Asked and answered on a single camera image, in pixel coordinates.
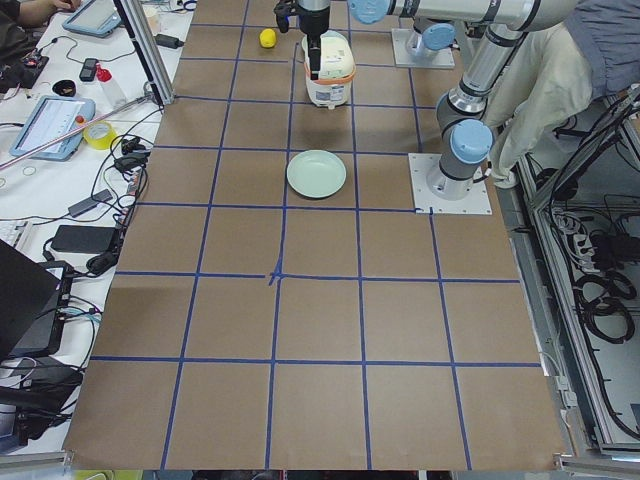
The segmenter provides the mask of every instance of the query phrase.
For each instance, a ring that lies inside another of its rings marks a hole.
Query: white desk
[[[59,36],[67,36],[78,42],[71,50],[71,58],[84,60],[86,57],[110,59],[133,51],[133,45],[124,28],[116,29],[109,37],[98,39],[74,34],[62,28],[62,22],[67,15],[55,15],[38,46],[42,47]],[[161,13],[161,32],[172,35],[181,40],[186,38],[192,13],[169,14]],[[96,103],[96,115],[111,111],[97,80],[81,82],[78,78],[81,64],[66,58],[69,49],[74,45],[68,38],[60,38],[56,43],[43,49],[43,54],[50,57],[48,65],[43,70],[38,81],[30,91],[21,90],[10,99],[0,102],[0,122],[23,123],[41,96],[52,95],[52,85],[58,80],[72,79],[77,85],[77,95],[91,98]],[[170,78],[173,78],[180,59],[181,49],[160,47],[162,59]],[[137,54],[128,55],[113,62],[104,64],[122,87],[129,100],[137,98],[143,93],[143,85],[147,81]],[[123,111],[108,121],[118,134],[123,134],[136,122],[144,119],[157,110],[151,102],[132,107]],[[135,126],[132,133],[153,141],[162,118],[155,113]],[[19,132],[18,128],[0,128],[0,164],[10,160],[7,152]],[[98,151],[89,147],[85,142],[78,150],[64,162],[52,162],[37,159],[27,159],[0,171],[0,218],[22,218],[29,216],[60,217],[67,212],[67,208],[74,203],[87,198],[91,193],[94,178],[100,171],[100,166],[108,151]],[[118,193],[124,193],[127,184],[119,173],[110,169],[109,183]],[[100,175],[96,192],[107,188]],[[100,217],[106,206],[95,208],[81,217],[81,220],[91,220]],[[32,260],[43,261],[42,245],[53,236],[58,225],[71,224],[70,221],[59,221],[37,226],[31,232],[23,253]],[[106,213],[92,225],[113,226],[111,212]],[[56,254],[56,259],[65,260],[80,271],[86,271],[85,263],[92,255]],[[102,308],[107,292],[113,279],[115,269],[111,269],[97,279],[81,279],[74,282],[73,294],[84,298]],[[62,343],[55,358],[63,363],[79,365],[91,345],[92,328],[88,320],[69,322],[65,325]],[[78,389],[70,398],[73,401]],[[16,454],[33,454],[60,451],[67,434],[69,422],[56,428],[48,429],[37,441],[30,441],[29,445],[15,452]]]

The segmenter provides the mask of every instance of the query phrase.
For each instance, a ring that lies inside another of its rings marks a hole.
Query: beige pants
[[[497,180],[507,178],[546,128],[591,103],[591,67],[563,24],[529,34],[489,95],[482,121],[502,125],[525,101],[489,153]]]

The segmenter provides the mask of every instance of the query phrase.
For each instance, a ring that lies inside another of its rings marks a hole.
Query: ceramic plate
[[[342,160],[324,150],[307,150],[289,162],[287,181],[300,195],[324,198],[336,193],[347,179]]]

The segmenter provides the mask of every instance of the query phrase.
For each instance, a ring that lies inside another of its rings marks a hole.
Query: white bottle
[[[118,108],[127,103],[127,98],[124,96],[116,79],[111,76],[111,72],[106,68],[102,68],[99,63],[96,68],[96,78],[111,106]]]

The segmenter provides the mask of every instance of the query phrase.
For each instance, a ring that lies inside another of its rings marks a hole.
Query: gray shirt
[[[640,0],[580,0],[565,26],[592,69],[592,97],[640,81]]]

